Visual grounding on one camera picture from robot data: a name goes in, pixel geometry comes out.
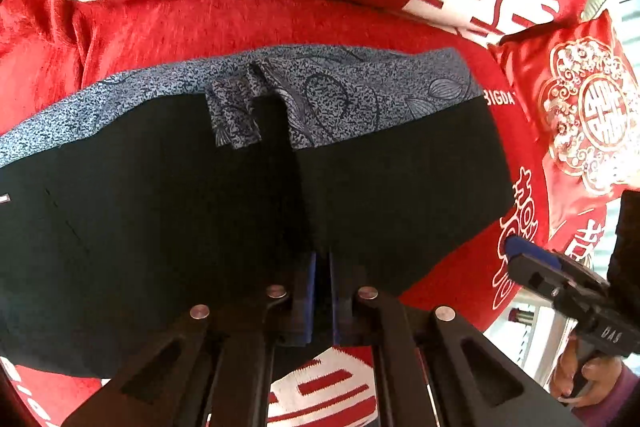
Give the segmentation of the right forearm magenta sleeve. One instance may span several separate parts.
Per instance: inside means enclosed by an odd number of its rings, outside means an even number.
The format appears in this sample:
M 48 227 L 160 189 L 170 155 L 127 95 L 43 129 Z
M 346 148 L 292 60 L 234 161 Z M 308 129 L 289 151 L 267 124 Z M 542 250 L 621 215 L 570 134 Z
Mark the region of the right forearm magenta sleeve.
M 596 405 L 575 407 L 574 415 L 585 426 L 608 426 L 620 413 L 638 384 L 639 377 L 623 365 L 620 377 L 617 378 L 616 384 L 606 398 Z

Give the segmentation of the person's right hand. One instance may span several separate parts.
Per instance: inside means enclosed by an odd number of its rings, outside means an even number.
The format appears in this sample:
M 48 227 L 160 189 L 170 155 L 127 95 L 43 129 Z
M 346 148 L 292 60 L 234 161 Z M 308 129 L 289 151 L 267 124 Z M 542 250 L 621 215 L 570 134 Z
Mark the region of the person's right hand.
M 624 365 L 620 358 L 604 357 L 594 358 L 579 369 L 578 343 L 579 339 L 574 334 L 568 337 L 567 345 L 551 374 L 549 392 L 562 403 L 591 407 L 601 403 L 614 389 Z M 580 397 L 571 398 L 578 374 L 585 378 L 588 390 Z

